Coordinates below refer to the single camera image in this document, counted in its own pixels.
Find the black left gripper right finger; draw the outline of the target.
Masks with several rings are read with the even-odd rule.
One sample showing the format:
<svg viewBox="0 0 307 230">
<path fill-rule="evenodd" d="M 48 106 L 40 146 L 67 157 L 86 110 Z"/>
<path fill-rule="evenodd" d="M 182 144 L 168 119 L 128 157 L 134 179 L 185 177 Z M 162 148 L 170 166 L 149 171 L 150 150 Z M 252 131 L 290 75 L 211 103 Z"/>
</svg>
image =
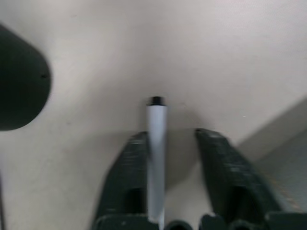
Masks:
<svg viewBox="0 0 307 230">
<path fill-rule="evenodd" d="M 262 177 L 225 136 L 198 128 L 195 137 L 213 211 L 225 222 L 263 223 L 265 214 L 282 210 Z"/>
</svg>

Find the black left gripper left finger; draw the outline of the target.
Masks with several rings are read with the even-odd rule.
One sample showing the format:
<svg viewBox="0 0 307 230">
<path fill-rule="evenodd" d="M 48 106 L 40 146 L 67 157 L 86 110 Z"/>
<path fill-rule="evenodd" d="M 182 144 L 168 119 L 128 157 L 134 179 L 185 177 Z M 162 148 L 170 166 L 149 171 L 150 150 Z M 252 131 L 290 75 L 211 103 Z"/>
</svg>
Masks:
<svg viewBox="0 0 307 230">
<path fill-rule="evenodd" d="M 108 171 L 95 217 L 147 213 L 148 135 L 131 136 Z"/>
</svg>

